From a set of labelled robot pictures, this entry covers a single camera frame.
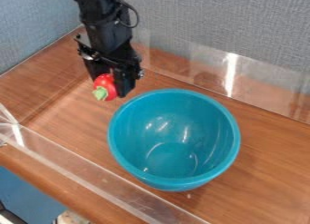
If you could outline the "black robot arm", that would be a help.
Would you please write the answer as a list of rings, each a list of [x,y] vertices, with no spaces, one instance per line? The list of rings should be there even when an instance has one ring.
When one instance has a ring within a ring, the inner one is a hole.
[[[75,35],[77,54],[84,60],[99,101],[123,98],[143,77],[140,56],[132,45],[139,24],[135,8],[123,0],[73,0],[85,32]]]

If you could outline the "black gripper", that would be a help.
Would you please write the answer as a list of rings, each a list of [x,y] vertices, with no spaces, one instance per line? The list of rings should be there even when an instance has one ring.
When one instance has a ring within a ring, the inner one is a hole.
[[[75,35],[77,54],[84,60],[89,77],[95,80],[103,73],[112,69],[116,93],[123,98],[136,87],[140,79],[140,56],[132,45],[132,30],[113,21],[87,21],[84,33]]]

